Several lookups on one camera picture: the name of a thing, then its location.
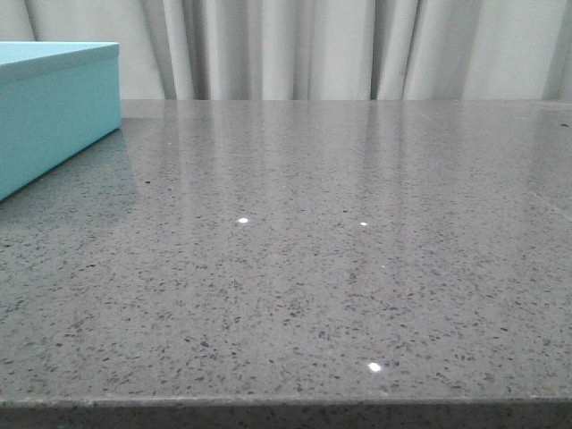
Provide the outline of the light blue storage box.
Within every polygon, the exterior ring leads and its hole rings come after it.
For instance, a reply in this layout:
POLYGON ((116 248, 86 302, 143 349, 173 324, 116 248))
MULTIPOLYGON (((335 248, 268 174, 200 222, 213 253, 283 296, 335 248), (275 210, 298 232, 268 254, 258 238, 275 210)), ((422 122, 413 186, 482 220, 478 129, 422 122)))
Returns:
POLYGON ((115 42, 1 44, 1 196, 122 123, 115 42))

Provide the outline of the grey pleated curtain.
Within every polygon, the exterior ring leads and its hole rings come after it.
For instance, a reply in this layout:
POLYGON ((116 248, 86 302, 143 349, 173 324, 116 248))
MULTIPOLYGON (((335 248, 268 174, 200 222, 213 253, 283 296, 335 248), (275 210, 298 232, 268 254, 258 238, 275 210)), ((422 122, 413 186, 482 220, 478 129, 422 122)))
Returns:
POLYGON ((571 97, 568 1, 4 1, 4 41, 115 41, 125 99, 571 97))

